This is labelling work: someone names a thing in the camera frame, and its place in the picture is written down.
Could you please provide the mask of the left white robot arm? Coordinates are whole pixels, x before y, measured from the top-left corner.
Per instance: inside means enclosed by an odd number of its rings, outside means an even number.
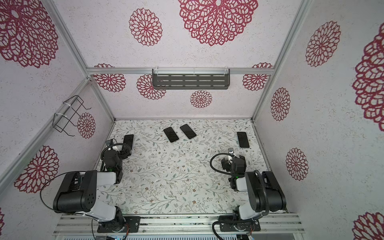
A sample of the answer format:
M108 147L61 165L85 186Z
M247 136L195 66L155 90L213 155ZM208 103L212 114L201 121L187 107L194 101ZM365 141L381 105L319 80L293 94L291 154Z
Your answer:
M97 197L98 187L117 185L123 177L123 161L120 151L114 147L106 148L101 160L106 169L86 172L66 173L53 201L53 210L63 214L82 214L99 223L99 231L111 233L122 232L126 220L122 210L111 206Z

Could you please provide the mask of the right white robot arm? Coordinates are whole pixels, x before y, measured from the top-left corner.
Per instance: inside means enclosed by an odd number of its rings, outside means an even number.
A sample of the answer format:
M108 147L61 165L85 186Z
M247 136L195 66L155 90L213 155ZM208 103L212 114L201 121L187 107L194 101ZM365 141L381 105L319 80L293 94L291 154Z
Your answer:
M248 194L248 201L237 206L232 216L220 216L217 225L221 232L258 232L261 230L259 219L269 213L286 208L285 195L271 171L247 171L246 159L232 153L221 159L222 170L212 169L229 176L229 183L235 192Z

